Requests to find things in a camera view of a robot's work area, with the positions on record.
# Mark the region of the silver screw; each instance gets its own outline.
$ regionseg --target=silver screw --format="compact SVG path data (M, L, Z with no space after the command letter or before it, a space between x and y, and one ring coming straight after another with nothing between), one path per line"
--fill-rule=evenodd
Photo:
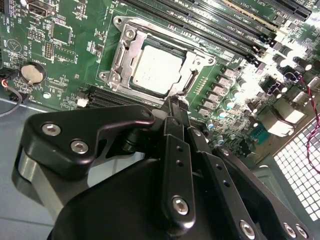
M71 143L71 149L77 154L85 154L88 152L89 147L85 142L76 140Z
M181 215L187 215L189 208L188 204L181 197L175 197L172 200L173 208Z
M126 36L129 40L132 40L132 39L135 38L136 33L135 33L135 31L133 31L132 29L128 29L128 30L125 32L125 36Z
M225 150L224 148L221 148L221 152L226 155L229 156L229 152L227 150Z
M51 93L45 91L42 96L43 96L44 99L50 99L51 98Z
M295 239L297 237L297 235L296 235L295 231L292 229L292 227L290 227L287 223L284 223L283 225L284 225L284 229L287 232L287 234L289 234L290 237Z
M120 80L120 79L119 79L119 76L118 76L117 74L113 74L113 75L112 75L112 81L113 81L113 82L117 83L117 82L119 82L119 80Z
M193 132L195 133L195 135L197 135L198 137L201 137L201 132L198 129L193 129Z
M299 232L305 239L308 238L308 234L306 233L306 231L305 231L302 227L300 227L299 225L296 225L295 227L296 227L296 229L298 230L298 232Z
M42 126L42 132L49 136L58 136L61 133L61 128L52 123L47 123Z
M255 239L256 235L255 235L255 231L253 230L253 228L244 220L240 221L240 228L242 230L242 232L248 237L248 239Z

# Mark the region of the green circuit board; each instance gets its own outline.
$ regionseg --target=green circuit board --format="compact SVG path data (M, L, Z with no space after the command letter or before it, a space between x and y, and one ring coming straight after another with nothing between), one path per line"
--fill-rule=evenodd
M262 91L260 85L265 81L265 77L278 72L277 64L267 59L265 54L261 55L259 60L266 62L266 67L257 73L256 67L246 59L248 54L256 54L252 46L269 49L260 41L259 34L269 36L277 30L282 35L283 45L298 44L301 51L311 50L308 54L301 54L302 58L310 62L320 60L320 12L317 0L299 1L299 4L312 11L306 22L296 20L268 4L268 1L262 0L232 1L233 5L255 14L260 20L233 8L226 0L197 1L200 5L191 0L31 1L50 6L52 11L48 16L32 13L23 3L25 1L3 2L6 8L0 15L2 66L21 69L25 63L32 61L42 65L46 71L46 79L40 84L28 85L22 77L9 84L14 85L21 93L30 94L31 102L58 111L75 109L80 89L95 86L112 91L110 86L99 78L99 73L110 71L119 43L121 32L113 22L116 16L142 18L204 46L206 51L215 57L216 63L214 66L203 68L185 96L189 103L189 116L199 122L218 122L213 135L223 135L227 146L231 148L237 148L238 143L250 136L253 130L245 113L246 104L249 101L261 102L263 109L276 101L273 96L259 93ZM214 9L215 14L204 11L200 7L201 4ZM152 12L148 12L147 7L152 9ZM283 22L279 22L278 17L283 18ZM269 55L274 55L277 49L271 49L269 52ZM226 67L239 72L237 80L234 79L235 84L215 109L208 115L200 114L199 106ZM319 69L313 69L310 78L317 74ZM247 82L254 87L247 91L240 89L240 79L248 80ZM234 89L242 92L240 99L235 99L231 94ZM50 98L44 97L44 93L50 93ZM142 103L160 106L158 103L125 92L118 93ZM238 108L228 109L225 99L233 100ZM219 116L219 108L226 109L226 117Z

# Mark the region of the cable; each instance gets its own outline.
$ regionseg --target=cable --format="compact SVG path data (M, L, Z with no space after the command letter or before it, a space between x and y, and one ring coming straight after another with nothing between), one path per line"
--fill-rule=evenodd
M6 111L6 112L0 113L0 118L2 118L2 117L4 117L4 116L7 116L7 115L9 115L9 114L11 114L11 113L13 113L15 110L17 110L17 109L19 108L19 106L21 105L21 103L22 103L22 101L23 101L21 94L20 94L17 90L15 90L13 87L9 86L9 85L7 84L7 82L6 82L5 79L2 79L2 80L1 80L1 85L2 85L6 90L9 90L10 92L14 93L14 94L17 96L17 98L18 98L18 102L16 103L16 105L15 105L12 109L10 109L10 110L8 110L8 111Z
M294 78L295 78L295 81L292 81L290 79L287 79L286 78L286 75L287 74L291 74ZM296 75L294 75L292 72L287 72L285 75L283 75L283 80L285 83L296 83L298 81L298 78L296 77Z
M313 131L311 132L310 136L308 137L308 141L306 143L306 157L308 159L308 162L310 164L310 166L318 173L320 174L320 170L318 170L316 168L316 166L314 166L313 162L310 160L310 142L311 140L317 135L318 130L320 129L320 119L319 119L319 114L317 111L317 103L313 98L312 92L311 92L311 88L306 84L306 82L304 81L304 79L301 77L299 78L300 82L305 85L308 95L311 98L311 105L313 107L313 112L315 114L315 120L316 120L316 125L315 128L313 129Z

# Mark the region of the cpu socket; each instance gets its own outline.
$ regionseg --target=cpu socket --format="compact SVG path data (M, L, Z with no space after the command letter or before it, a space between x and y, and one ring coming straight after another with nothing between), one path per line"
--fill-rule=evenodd
M116 16L121 37L110 71L99 73L114 91L157 104L172 95L186 96L215 57L200 45L139 17Z

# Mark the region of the perforated metal panel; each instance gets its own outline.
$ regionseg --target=perforated metal panel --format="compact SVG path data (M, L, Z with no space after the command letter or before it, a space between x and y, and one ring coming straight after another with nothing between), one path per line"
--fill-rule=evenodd
M275 157L276 163L313 221L320 219L320 174L307 159L307 141L316 121L307 126ZM310 160L320 170L320 132L310 143Z

